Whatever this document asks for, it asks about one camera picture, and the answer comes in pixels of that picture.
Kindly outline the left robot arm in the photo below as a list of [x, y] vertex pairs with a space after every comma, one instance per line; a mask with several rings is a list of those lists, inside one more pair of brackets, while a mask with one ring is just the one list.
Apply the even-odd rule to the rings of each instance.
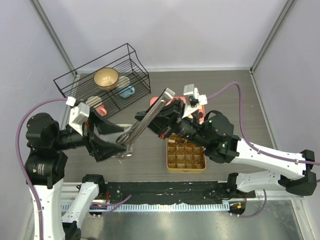
[[102, 175], [86, 174], [71, 207], [62, 214], [62, 187], [68, 160], [64, 151], [86, 147], [89, 155], [100, 162], [126, 150], [122, 145], [99, 138], [98, 135], [121, 134], [125, 129], [102, 119], [95, 110], [85, 114], [79, 127], [82, 133], [71, 126], [61, 130], [47, 113], [38, 113], [27, 122], [30, 153], [24, 169], [29, 177], [36, 240], [81, 239], [81, 226], [91, 203], [102, 199], [107, 192]]

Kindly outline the metal tongs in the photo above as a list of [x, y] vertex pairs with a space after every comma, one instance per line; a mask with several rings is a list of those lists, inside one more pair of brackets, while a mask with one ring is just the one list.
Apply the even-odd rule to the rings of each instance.
[[[166, 106], [168, 102], [170, 102], [175, 96], [175, 92], [169, 88], [166, 88], [163, 93], [157, 98], [157, 100], [151, 105], [150, 109], [147, 110], [146, 116], [141, 121], [141, 124], [149, 124], [149, 122], [159, 114], [159, 112]], [[135, 140], [141, 135], [141, 133], [145, 130], [144, 126], [138, 126], [137, 122], [132, 126], [131, 134], [127, 139], [127, 143], [134, 143]]]

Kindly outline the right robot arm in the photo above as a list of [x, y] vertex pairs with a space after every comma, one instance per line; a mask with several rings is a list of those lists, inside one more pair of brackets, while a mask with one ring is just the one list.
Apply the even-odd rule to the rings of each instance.
[[245, 164], [262, 168], [256, 173], [231, 173], [226, 193], [233, 198], [253, 190], [285, 190], [298, 196], [311, 196], [317, 187], [312, 171], [315, 154], [311, 150], [284, 152], [264, 147], [234, 134], [234, 125], [221, 112], [213, 110], [200, 121], [199, 104], [175, 99], [150, 122], [148, 128], [161, 139], [172, 134], [203, 148], [205, 156], [219, 164]]

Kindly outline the gold chocolate box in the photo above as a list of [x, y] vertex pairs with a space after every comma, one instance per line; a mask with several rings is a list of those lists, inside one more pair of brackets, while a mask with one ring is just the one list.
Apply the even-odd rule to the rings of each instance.
[[172, 134], [166, 139], [166, 167], [170, 173], [203, 173], [207, 168], [204, 150]]

